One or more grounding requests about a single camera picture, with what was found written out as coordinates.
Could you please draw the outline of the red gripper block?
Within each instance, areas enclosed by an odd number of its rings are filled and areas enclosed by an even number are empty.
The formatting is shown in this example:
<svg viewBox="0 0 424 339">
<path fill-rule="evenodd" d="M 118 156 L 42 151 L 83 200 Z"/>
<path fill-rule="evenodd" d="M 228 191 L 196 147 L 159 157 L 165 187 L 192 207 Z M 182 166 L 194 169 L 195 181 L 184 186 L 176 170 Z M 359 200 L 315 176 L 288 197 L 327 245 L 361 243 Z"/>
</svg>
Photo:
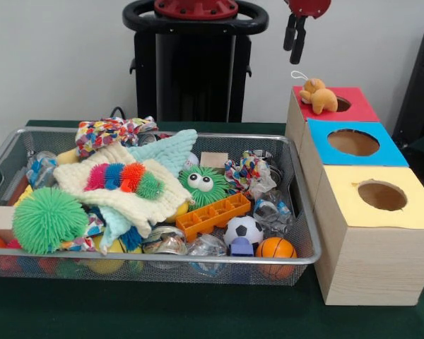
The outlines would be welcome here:
<svg viewBox="0 0 424 339">
<path fill-rule="evenodd" d="M 285 29 L 283 48 L 291 52 L 290 62 L 296 65 L 300 63 L 305 43 L 306 17 L 318 19 L 324 15 L 331 5 L 331 0 L 285 0 L 284 2 L 288 5 L 291 14 Z"/>
</svg>

